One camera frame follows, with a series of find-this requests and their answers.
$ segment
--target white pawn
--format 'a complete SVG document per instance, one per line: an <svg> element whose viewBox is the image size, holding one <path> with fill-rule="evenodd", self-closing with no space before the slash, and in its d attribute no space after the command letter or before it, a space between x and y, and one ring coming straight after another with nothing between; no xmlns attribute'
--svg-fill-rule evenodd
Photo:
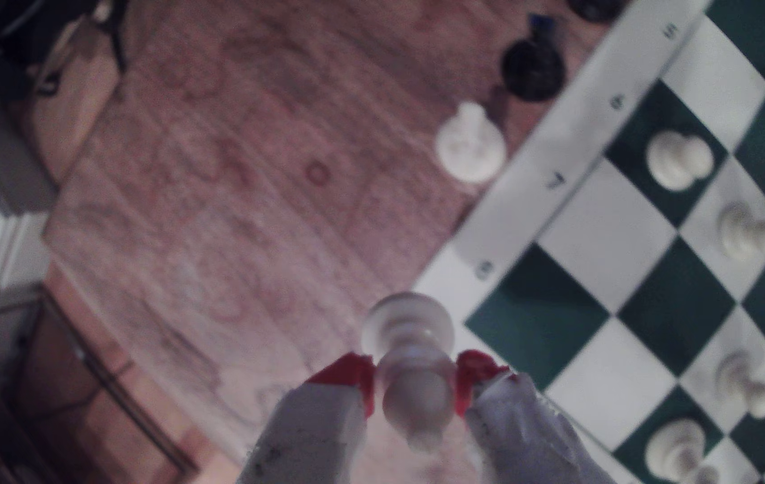
<svg viewBox="0 0 765 484"><path fill-rule="evenodd" d="M382 413L412 450L438 449L454 416L453 347L452 318L423 294L390 295L365 320L362 349L378 361Z"/></svg>
<svg viewBox="0 0 765 484"><path fill-rule="evenodd" d="M717 230L727 256L739 261L749 260L755 254L765 256L765 220L755 220L747 204L726 207Z"/></svg>
<svg viewBox="0 0 765 484"><path fill-rule="evenodd" d="M482 105L472 102L461 103L457 114L439 129L436 152L445 170L467 183L488 181L506 159L502 132Z"/></svg>
<svg viewBox="0 0 765 484"><path fill-rule="evenodd" d="M700 137L661 131L648 142L646 164L661 187L682 191L690 188L694 181L711 175L714 154Z"/></svg>
<svg viewBox="0 0 765 484"><path fill-rule="evenodd" d="M679 419L661 427L646 445L648 472L680 484L717 484L720 474L703 466L705 432L691 419Z"/></svg>
<svg viewBox="0 0 765 484"><path fill-rule="evenodd" d="M717 370L717 390L724 399L740 399L755 419L765 418L765 383L753 381L750 355L744 351L729 356Z"/></svg>

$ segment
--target wooden table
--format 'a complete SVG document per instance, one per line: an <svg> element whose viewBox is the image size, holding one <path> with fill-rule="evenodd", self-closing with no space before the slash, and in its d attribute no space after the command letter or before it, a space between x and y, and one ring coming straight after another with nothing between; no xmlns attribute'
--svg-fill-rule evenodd
<svg viewBox="0 0 765 484"><path fill-rule="evenodd" d="M549 104L499 86L527 14L572 77L604 33L562 0L179 0L110 100L46 232L120 344L241 462L280 396L348 350L484 187L434 158L462 100L517 148ZM413 455L377 414L355 482L473 482L463 425Z"/></svg>

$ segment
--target chess board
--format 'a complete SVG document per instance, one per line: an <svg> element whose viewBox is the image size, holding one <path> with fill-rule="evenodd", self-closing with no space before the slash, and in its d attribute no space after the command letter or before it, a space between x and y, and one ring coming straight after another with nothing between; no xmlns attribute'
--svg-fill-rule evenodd
<svg viewBox="0 0 765 484"><path fill-rule="evenodd" d="M711 175L655 182L662 130L704 139ZM717 236L737 202L765 219L765 0L637 0L414 288L458 350L528 372L619 484L660 482L644 449L681 417L721 482L765 482L765 419L717 397L736 351L765 380L765 258Z"/></svg>

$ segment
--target black chess piece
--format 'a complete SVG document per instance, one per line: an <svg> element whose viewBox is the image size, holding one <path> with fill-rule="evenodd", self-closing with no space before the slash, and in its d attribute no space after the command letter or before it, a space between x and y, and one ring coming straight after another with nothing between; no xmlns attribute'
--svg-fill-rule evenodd
<svg viewBox="0 0 765 484"><path fill-rule="evenodd" d="M502 81L524 101L546 101L561 91L565 64L554 45L555 23L549 17L530 17L532 37L511 45L502 56Z"/></svg>
<svg viewBox="0 0 765 484"><path fill-rule="evenodd" d="M583 20L609 23L618 17L625 0L568 0L568 6Z"/></svg>

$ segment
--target printed number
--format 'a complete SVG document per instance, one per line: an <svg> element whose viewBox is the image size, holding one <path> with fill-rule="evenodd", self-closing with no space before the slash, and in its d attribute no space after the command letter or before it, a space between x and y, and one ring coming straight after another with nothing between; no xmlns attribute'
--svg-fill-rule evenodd
<svg viewBox="0 0 765 484"><path fill-rule="evenodd" d="M610 107L615 109L616 111L620 110L625 105L625 96L621 94L616 94L613 96L613 99L610 100Z"/></svg>
<svg viewBox="0 0 765 484"><path fill-rule="evenodd" d="M664 37L672 40L675 39L676 34L678 34L678 27L676 27L674 23L668 23L667 27L663 27Z"/></svg>
<svg viewBox="0 0 765 484"><path fill-rule="evenodd" d="M554 171L553 175L554 175L553 179L550 180L549 183L547 183L547 188L549 190L553 190L555 187L562 185L565 182L565 177L563 177L561 173L559 173L558 171Z"/></svg>
<svg viewBox="0 0 765 484"><path fill-rule="evenodd" d="M479 281L487 279L491 272L493 272L493 263L488 260L482 260L478 263L478 267L475 267L475 277L478 277Z"/></svg>

